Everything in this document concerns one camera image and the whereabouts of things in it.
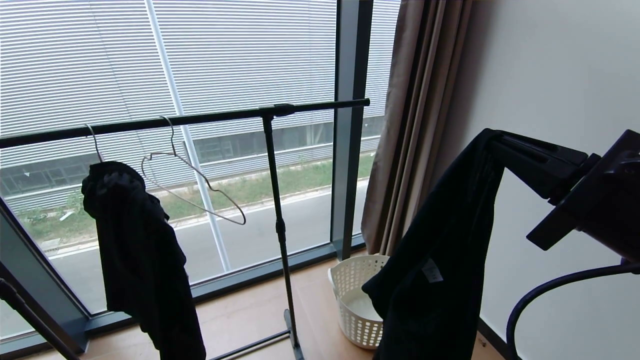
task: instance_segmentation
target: wire hanger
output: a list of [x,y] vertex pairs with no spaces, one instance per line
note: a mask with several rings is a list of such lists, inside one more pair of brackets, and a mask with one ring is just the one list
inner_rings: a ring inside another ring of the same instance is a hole
[[[169,120],[169,118],[168,118],[168,117],[164,117],[164,116],[160,116],[160,117],[161,117],[161,118],[163,118],[163,119],[165,119],[165,120],[169,123],[169,125],[171,126],[171,150],[172,150],[173,152],[151,152],[148,156],[145,156],[144,158],[142,158],[142,162],[140,163],[140,170],[141,170],[141,172],[142,172],[142,176],[144,176],[147,180],[151,181],[151,183],[153,183],[154,185],[156,185],[156,186],[157,186],[157,187],[159,187],[160,189],[162,189],[162,190],[164,190],[164,191],[166,191],[166,192],[168,192],[168,193],[172,194],[173,196],[177,197],[177,198],[178,198],[178,199],[180,199],[180,200],[183,200],[183,201],[188,202],[189,204],[191,204],[191,205],[195,206],[196,208],[198,208],[198,209],[200,209],[200,210],[202,210],[202,211],[205,211],[205,212],[207,212],[207,213],[210,213],[210,214],[212,214],[212,215],[215,215],[215,216],[217,216],[217,217],[219,217],[219,218],[223,218],[223,219],[225,219],[225,220],[227,220],[227,221],[231,221],[231,222],[232,222],[232,223],[234,223],[234,224],[238,224],[238,225],[245,225],[245,224],[246,224],[246,216],[244,215],[244,211],[242,211],[242,209],[240,208],[240,206],[239,206],[239,205],[238,205],[238,204],[237,204],[233,199],[231,199],[231,198],[230,198],[230,197],[229,197],[229,196],[228,196],[224,191],[222,191],[222,190],[220,190],[220,189],[214,189],[214,188],[211,186],[211,183],[209,183],[209,179],[208,179],[208,178],[207,178],[207,177],[206,177],[206,176],[205,176],[205,175],[204,175],[200,170],[198,170],[197,168],[195,168],[195,167],[194,167],[190,162],[188,162],[187,160],[185,160],[182,156],[178,155],[178,152],[175,150],[175,145],[173,144],[173,135],[174,135],[174,132],[175,132],[175,131],[174,131],[174,129],[173,129],[173,124],[171,123],[171,120]],[[157,183],[155,180],[153,180],[151,177],[148,177],[148,176],[145,174],[145,160],[146,160],[146,161],[151,161],[151,160],[153,159],[153,157],[154,157],[154,156],[157,156],[157,155],[169,155],[169,156],[173,156],[174,158],[177,158],[177,159],[181,160],[181,161],[182,161],[183,163],[185,163],[187,166],[189,166],[190,168],[192,168],[196,173],[198,173],[198,175],[202,176],[202,178],[204,179],[204,181],[207,183],[207,187],[209,187],[209,189],[210,189],[212,192],[219,192],[219,193],[221,193],[224,197],[226,197],[226,198],[227,198],[227,199],[228,199],[228,200],[229,200],[229,201],[230,201],[230,202],[231,202],[231,203],[236,207],[236,209],[238,209],[238,211],[240,211],[240,214],[242,215],[242,222],[240,222],[240,221],[236,221],[236,220],[233,220],[233,219],[228,218],[228,217],[225,217],[225,216],[220,215],[220,214],[218,214],[218,213],[215,213],[215,212],[213,212],[213,211],[209,211],[209,210],[207,210],[207,209],[205,209],[205,208],[201,207],[200,205],[198,205],[198,204],[196,204],[196,203],[194,203],[194,202],[192,202],[192,201],[190,201],[190,200],[187,200],[187,199],[185,199],[185,198],[181,197],[180,195],[178,195],[178,194],[176,194],[176,193],[172,192],[171,190],[169,190],[169,189],[165,188],[164,186],[162,186],[162,185],[158,184],[158,183]]]
[[98,150],[98,139],[95,137],[95,133],[93,132],[91,125],[85,124],[85,126],[89,128],[89,131],[91,131],[91,136],[93,137],[93,146],[95,147],[95,153],[98,154],[98,160],[100,160],[100,162],[102,163],[104,161],[104,158],[102,157],[102,154]]

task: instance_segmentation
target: white plastic basket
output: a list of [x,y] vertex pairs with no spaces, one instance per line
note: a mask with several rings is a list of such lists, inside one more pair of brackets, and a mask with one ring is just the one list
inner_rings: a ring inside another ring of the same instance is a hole
[[352,343],[373,349],[382,339],[382,319],[360,288],[387,263],[388,256],[364,255],[341,261],[329,269],[329,281],[338,302],[340,328]]

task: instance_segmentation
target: baseboard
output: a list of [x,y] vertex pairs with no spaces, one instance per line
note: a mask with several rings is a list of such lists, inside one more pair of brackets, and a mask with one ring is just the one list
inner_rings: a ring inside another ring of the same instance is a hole
[[509,354],[509,348],[507,347],[506,341],[504,341],[500,335],[498,335],[493,329],[484,322],[484,320],[480,319],[478,321],[478,332],[484,336],[484,338],[489,341],[491,346],[500,353],[500,355],[505,360],[512,360]]

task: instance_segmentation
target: grass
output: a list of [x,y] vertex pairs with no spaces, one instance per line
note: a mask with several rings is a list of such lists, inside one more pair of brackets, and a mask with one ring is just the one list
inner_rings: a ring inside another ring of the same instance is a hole
[[[358,178],[367,177],[371,173],[373,156],[364,154],[360,156],[358,166]],[[297,167],[283,167],[278,169],[278,184],[280,195],[289,195],[296,192],[311,190],[322,186],[331,185],[332,161],[303,164]],[[261,200],[272,198],[271,179],[268,173],[253,176],[243,176],[239,179],[214,183],[213,188],[220,188],[238,204],[246,205]],[[202,205],[200,193],[194,186],[188,186],[180,193],[180,196]],[[209,192],[214,209],[230,208],[233,204],[218,192]],[[202,210],[182,201],[173,195],[159,197],[164,211],[172,220],[201,215]],[[64,221],[60,218],[68,211],[74,213]],[[58,209],[34,209],[18,214],[20,222],[29,235],[37,243],[47,240],[60,239],[61,243],[73,243],[85,238],[95,236],[95,221],[83,210],[82,195],[77,192],[72,194],[67,205]]]

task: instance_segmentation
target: curtain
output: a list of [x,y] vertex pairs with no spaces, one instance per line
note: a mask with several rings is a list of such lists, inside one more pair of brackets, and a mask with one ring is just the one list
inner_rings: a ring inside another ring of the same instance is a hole
[[472,1],[402,0],[385,127],[362,217],[370,254],[391,255],[426,198]]

